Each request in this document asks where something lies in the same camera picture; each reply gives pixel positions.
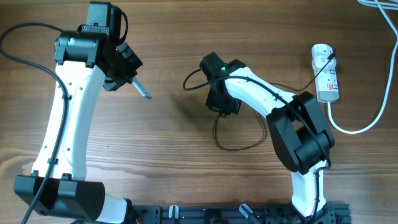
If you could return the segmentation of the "turquoise screen Galaxy smartphone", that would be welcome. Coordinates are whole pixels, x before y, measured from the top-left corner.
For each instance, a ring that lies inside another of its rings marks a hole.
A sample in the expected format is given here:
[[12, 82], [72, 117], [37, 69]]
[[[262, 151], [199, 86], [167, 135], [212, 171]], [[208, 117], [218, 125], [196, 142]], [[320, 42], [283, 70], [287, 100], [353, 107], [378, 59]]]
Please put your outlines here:
[[132, 84], [136, 87], [136, 89], [139, 91], [139, 93], [146, 99], [151, 99], [152, 96], [150, 95], [149, 91], [144, 87], [144, 85], [136, 78], [134, 77], [132, 79]]

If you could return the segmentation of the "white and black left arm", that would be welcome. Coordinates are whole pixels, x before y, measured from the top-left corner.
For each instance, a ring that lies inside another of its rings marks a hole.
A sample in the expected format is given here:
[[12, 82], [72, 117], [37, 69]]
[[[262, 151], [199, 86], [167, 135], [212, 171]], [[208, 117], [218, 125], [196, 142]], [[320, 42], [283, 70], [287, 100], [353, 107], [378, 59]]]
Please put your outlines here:
[[29, 175], [19, 175], [15, 193], [39, 215], [80, 223], [125, 223], [130, 203], [86, 180], [86, 148], [101, 90], [129, 83], [143, 97], [137, 79], [141, 60], [125, 41], [127, 16], [108, 2], [90, 2], [87, 20], [55, 41], [56, 89], [47, 132]]

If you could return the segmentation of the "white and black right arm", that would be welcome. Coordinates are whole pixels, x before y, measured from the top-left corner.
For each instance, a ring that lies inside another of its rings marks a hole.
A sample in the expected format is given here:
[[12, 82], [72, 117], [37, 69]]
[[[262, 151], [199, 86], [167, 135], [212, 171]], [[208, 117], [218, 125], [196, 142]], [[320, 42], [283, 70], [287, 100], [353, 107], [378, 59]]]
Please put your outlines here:
[[245, 103], [267, 120], [275, 153], [292, 173], [292, 205], [306, 221], [317, 221], [326, 204], [322, 175], [331, 167], [335, 139], [315, 97], [280, 90], [245, 63], [224, 63], [214, 52], [203, 57], [199, 68], [210, 86], [209, 109], [228, 116]]

